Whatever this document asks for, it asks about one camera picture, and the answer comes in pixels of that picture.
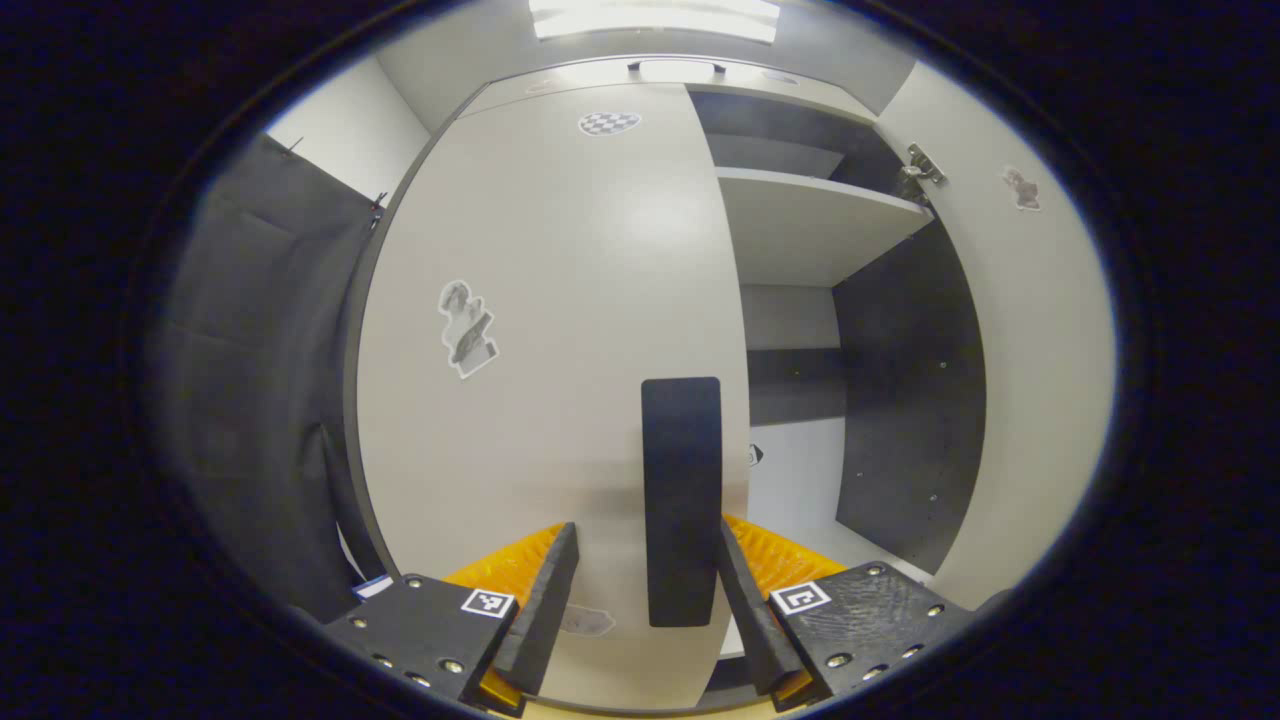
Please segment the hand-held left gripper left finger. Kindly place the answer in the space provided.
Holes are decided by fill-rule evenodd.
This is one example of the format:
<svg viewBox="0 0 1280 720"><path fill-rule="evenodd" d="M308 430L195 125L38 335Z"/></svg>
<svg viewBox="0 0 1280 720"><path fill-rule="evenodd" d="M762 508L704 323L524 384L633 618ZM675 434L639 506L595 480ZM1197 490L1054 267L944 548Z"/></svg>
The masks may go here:
<svg viewBox="0 0 1280 720"><path fill-rule="evenodd" d="M521 717L541 691L577 565L577 527L554 524L444 579L385 577L323 633L403 685Z"/></svg>

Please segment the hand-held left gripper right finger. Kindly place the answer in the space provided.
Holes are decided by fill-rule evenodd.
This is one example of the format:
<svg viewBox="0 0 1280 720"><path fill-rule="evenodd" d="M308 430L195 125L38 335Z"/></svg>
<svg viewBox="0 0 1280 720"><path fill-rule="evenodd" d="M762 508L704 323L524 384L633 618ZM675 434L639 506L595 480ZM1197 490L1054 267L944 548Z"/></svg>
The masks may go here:
<svg viewBox="0 0 1280 720"><path fill-rule="evenodd" d="M778 712L864 693L977 616L888 562L846 568L730 515L717 569L750 683Z"/></svg>

